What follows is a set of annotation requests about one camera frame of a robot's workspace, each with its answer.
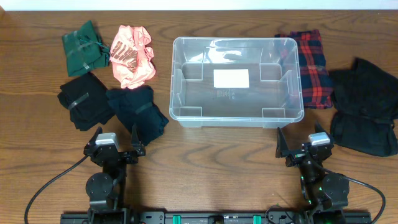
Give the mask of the black cloth bundle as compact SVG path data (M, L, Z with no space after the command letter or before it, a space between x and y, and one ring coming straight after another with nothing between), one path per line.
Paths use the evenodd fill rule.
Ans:
M108 89L92 73L73 79L60 89L58 100L70 112L76 129L87 131L98 123L106 124L114 116L106 96Z

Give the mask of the dark navy cloth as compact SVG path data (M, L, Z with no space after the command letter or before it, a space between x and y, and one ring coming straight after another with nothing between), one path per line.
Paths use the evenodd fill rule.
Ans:
M149 85L107 90L106 96L108 105L130 133L133 126L137 126L143 145L163 135L169 120L154 103L154 91Z

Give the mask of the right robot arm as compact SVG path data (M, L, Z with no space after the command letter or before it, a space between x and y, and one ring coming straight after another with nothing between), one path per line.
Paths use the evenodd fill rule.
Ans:
M294 223L346 223L343 207L348 205L349 181L327 171L322 163L332 155L334 140L319 123L300 149L290 150L281 128L277 129L276 158L287 167L297 167L308 207L293 216Z

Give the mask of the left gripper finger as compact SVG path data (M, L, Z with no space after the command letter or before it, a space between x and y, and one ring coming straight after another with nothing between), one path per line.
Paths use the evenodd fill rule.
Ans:
M132 126L131 146L133 147L134 150L141 150L142 149L142 143L141 143L141 140L139 139L139 135L138 135L138 132L137 132L137 125L136 124L134 124Z
M85 149L91 149L92 147L96 146L96 139L98 137L99 134L103 133L103 129L101 126L98 126L94 135L91 137L91 139L87 142Z

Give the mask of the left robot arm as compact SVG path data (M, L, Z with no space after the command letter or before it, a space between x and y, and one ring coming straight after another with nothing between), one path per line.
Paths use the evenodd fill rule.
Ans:
M85 190L90 198L87 223L140 222L138 213L124 204L126 166L138 163L138 158L146 154L136 125L132 127L131 146L132 150L120 152L117 136L104 133L99 127L84 147L84 155L102 168L101 172L93 174L86 182Z

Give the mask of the pink t-shirt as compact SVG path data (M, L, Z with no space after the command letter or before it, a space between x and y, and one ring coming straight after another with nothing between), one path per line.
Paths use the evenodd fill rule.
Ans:
M135 89L154 77L152 38L145 27L119 27L111 50L113 76L121 88Z

